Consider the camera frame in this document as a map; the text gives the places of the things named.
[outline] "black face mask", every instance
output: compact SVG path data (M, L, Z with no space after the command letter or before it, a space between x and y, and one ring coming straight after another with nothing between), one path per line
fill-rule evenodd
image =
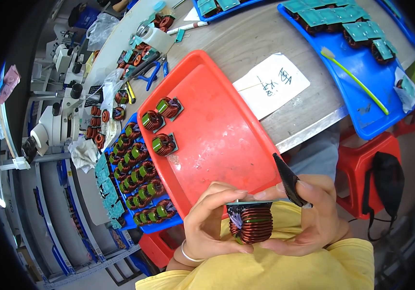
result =
M380 238L372 239L370 236L370 228L375 219L375 212L368 204L370 199L370 177L372 172L378 196L383 203L384 209L391 217L391 221L386 220L390 223L388 233L391 231L392 224L397 218L397 210L401 204L405 178L401 164L395 156L383 152L377 152L375 154L373 157L372 169L368 170L365 174L364 196L362 199L362 213L370 214L368 240L374 242Z

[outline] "wire cutters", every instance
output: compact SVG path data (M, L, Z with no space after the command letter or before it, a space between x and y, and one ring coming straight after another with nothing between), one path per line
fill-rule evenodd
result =
M280 173L281 182L285 187L286 195L288 196L289 200L291 200L294 204L299 207L303 207L309 204L307 201L303 200L296 191L296 183L299 180L297 175L288 167L288 165L283 161L278 154L274 153L273 158L275 159L276 167L278 168L278 172Z
M167 56L165 54L161 55L161 57L159 58L159 60L153 61L151 64L147 65L144 69L142 69L142 71L133 79L142 79L144 81L147 81L148 84L146 85L146 91L149 91L149 89L151 88L153 81L157 80L157 73L159 72L159 69L161 68L161 64L163 64L163 70L164 70L164 77L167 75L167 73L169 73L169 70L167 69ZM151 76L146 77L145 74L147 72L149 72L150 69L152 69L153 67L156 67L153 71L153 73L151 74Z

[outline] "white cloth rag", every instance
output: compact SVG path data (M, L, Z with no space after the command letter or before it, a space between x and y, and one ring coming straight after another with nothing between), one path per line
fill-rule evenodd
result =
M95 168L98 161L98 149L92 139L85 140L80 136L76 142L68 146L71 159L76 168L81 168L85 173Z

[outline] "toothbrush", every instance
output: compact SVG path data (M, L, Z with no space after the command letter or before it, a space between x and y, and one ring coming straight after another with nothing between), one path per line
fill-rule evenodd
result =
M353 75L350 71L348 71L345 67L343 67L338 61L336 61L334 58L334 53L331 52L331 50L329 50L326 47L323 47L322 50L320 51L321 55L323 55L324 57L326 57L327 59L329 59L330 61L334 62L337 66L339 66L344 72L346 72L351 78L353 78L353 80L359 84L359 86L362 87L362 89L370 96L370 98L372 98L372 100L378 105L378 107L381 109L381 111L383 111L383 113L385 113L386 115L389 114L388 109L380 102L380 100L378 100L377 97L375 97L375 95L373 95L373 93L364 85L362 84L362 82L355 77L355 75Z

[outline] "silver bracelet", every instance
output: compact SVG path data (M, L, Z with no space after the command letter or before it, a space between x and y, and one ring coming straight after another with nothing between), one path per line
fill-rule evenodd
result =
M190 260L192 262L196 262L196 263L203 262L205 259L195 260L195 259L192 259L192 258L188 257L187 254L185 254L185 252L183 251L183 245L185 244L186 241L187 241L186 239L183 240L183 242L181 243L181 246L180 246L181 253L183 254L183 256L185 256L185 258L187 258L188 260Z

